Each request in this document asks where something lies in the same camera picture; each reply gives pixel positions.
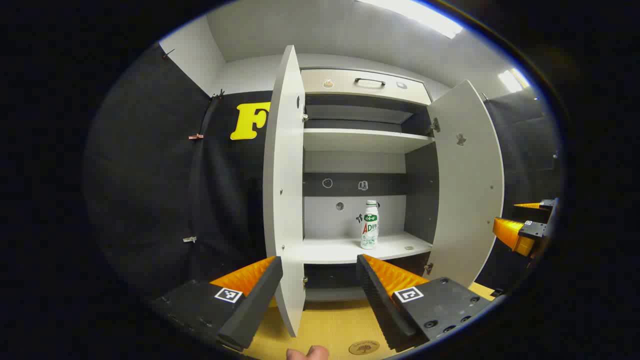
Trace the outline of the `white bottle green label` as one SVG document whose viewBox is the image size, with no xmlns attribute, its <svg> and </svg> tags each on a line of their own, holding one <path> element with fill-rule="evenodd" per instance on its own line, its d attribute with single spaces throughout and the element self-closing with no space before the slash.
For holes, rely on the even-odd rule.
<svg viewBox="0 0 640 360">
<path fill-rule="evenodd" d="M 380 215 L 378 211 L 378 202 L 376 200 L 367 200 L 365 210 L 362 213 L 362 230 L 360 235 L 360 246 L 362 249 L 375 249 L 379 237 Z"/>
</svg>

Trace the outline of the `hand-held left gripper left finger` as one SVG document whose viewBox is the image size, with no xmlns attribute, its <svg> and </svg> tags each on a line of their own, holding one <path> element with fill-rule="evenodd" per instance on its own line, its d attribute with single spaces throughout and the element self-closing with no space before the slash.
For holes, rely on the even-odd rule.
<svg viewBox="0 0 640 360">
<path fill-rule="evenodd" d="M 151 308 L 208 346 L 249 348 L 283 276 L 270 256 L 211 281 L 190 280 L 151 301 Z"/>
</svg>

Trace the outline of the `white cabinet shelf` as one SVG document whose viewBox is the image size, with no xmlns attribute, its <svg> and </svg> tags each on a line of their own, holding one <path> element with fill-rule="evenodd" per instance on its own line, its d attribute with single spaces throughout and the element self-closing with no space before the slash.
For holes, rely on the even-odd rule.
<svg viewBox="0 0 640 360">
<path fill-rule="evenodd" d="M 407 154 L 434 142 L 429 136 L 365 129 L 305 129 L 303 134 L 310 152 Z"/>
<path fill-rule="evenodd" d="M 302 264 L 354 264 L 358 255 L 380 260 L 422 255 L 432 250 L 432 244 L 406 231 L 381 235 L 373 249 L 361 248 L 361 240 L 350 238 L 308 238 L 298 244 L 292 256 Z"/>
</svg>

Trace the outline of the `black backdrop cloth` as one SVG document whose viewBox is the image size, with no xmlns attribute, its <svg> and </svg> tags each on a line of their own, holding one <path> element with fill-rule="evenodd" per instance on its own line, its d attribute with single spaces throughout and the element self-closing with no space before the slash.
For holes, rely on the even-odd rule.
<svg viewBox="0 0 640 360">
<path fill-rule="evenodd" d="M 236 105 L 272 91 L 211 98 L 155 44 L 106 95 L 83 165 L 87 211 L 106 260 L 144 298 L 212 280 L 266 256 L 265 130 L 233 145 Z M 203 139 L 188 137 L 202 134 Z M 187 237 L 196 243 L 183 243 Z"/>
</svg>

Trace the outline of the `white cabinet door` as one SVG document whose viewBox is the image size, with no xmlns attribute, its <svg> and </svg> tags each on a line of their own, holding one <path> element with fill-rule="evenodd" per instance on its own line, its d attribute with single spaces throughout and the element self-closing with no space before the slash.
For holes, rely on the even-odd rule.
<svg viewBox="0 0 640 360">
<path fill-rule="evenodd" d="M 297 337 L 306 301 L 304 262 L 303 141 L 306 91 L 294 45 L 276 71 L 263 151 L 263 232 L 266 253 L 279 257 L 282 278 L 275 292 L 290 337 Z"/>
<path fill-rule="evenodd" d="M 428 280 L 468 287 L 492 252 L 493 223 L 505 204 L 505 169 L 494 123 L 475 86 L 464 80 L 428 105 L 438 123 L 438 216 Z"/>
</svg>

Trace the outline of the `small ceiling light panel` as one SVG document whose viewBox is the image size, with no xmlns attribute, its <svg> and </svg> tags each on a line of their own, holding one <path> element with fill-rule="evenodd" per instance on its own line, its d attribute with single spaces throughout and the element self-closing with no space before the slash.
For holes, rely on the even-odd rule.
<svg viewBox="0 0 640 360">
<path fill-rule="evenodd" d="M 510 92 L 519 92 L 530 88 L 530 82 L 517 68 L 507 69 L 497 75 L 503 86 Z"/>
</svg>

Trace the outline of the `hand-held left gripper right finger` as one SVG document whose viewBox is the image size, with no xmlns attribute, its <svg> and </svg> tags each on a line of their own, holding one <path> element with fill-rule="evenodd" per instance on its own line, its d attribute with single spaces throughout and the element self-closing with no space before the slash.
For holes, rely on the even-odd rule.
<svg viewBox="0 0 640 360">
<path fill-rule="evenodd" d="M 427 280 L 366 254 L 356 258 L 356 277 L 388 347 L 397 353 L 445 338 L 491 303 L 446 276 Z"/>
</svg>

